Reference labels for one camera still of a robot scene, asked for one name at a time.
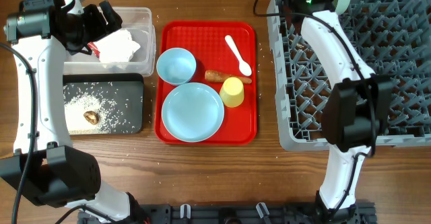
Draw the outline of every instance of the cup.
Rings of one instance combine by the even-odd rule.
[[[220,90],[220,97],[227,107],[233,108],[241,105],[244,101],[244,85],[241,80],[236,77],[225,80]]]

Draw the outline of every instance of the plastic spoon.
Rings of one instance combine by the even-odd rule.
[[[232,50],[232,52],[234,52],[236,58],[240,62],[240,72],[243,75],[250,76],[251,75],[250,65],[248,65],[248,63],[246,63],[242,59],[241,54],[240,54],[240,52],[238,51],[238,49],[237,49],[237,47],[235,45],[234,39],[232,39],[231,36],[227,35],[227,36],[224,37],[224,40],[226,40],[226,42],[228,43],[228,45],[230,47],[230,50]]]

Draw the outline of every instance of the wooden surface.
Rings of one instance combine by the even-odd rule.
[[[0,24],[20,0],[0,0]],[[103,0],[86,0],[99,3]],[[138,135],[73,137],[74,146],[91,153],[103,179],[132,193],[141,204],[220,204],[259,201],[313,201],[325,176],[327,151],[295,153],[279,144],[275,77],[267,21],[254,17],[254,0],[109,0],[113,6],[148,7],[157,43],[172,20],[236,20],[257,33],[259,132],[244,147],[170,146],[153,133],[157,75],[146,84],[145,128]],[[259,9],[266,11],[269,0]],[[0,41],[5,36],[0,33]],[[12,154],[18,125],[18,91],[13,57],[0,50],[0,157]],[[379,147],[364,164],[357,198],[376,203],[379,223],[431,223],[431,148]],[[0,223],[9,223],[15,190],[0,180]],[[20,223],[54,223],[66,209],[32,206],[22,200]],[[76,214],[66,220],[74,223]]]

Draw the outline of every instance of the clear plastic container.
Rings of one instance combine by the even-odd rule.
[[[63,74],[140,73],[144,77],[154,71],[156,33],[148,8],[114,7],[123,19],[122,27],[130,31],[132,39],[141,45],[130,62],[101,63],[96,56],[78,53],[65,62]]]

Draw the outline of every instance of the bowl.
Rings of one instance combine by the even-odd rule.
[[[196,143],[210,138],[224,119],[219,94],[202,83],[186,83],[173,89],[163,102],[162,120],[178,140]]]
[[[157,60],[157,73],[171,85],[182,85],[190,81],[196,71],[196,59],[183,48],[171,48]]]

